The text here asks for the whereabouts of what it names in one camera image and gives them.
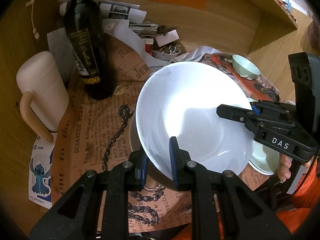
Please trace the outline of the person's right hand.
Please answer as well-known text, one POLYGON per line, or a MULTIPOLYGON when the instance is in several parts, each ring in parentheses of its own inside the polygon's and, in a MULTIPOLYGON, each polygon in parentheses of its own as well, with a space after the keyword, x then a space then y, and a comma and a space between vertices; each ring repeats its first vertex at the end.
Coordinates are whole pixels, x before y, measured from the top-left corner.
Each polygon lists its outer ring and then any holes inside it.
POLYGON ((278 178, 281 183, 284 183, 291 177, 290 167, 292 159, 284 154, 279 155, 279 166, 278 166, 278 178))

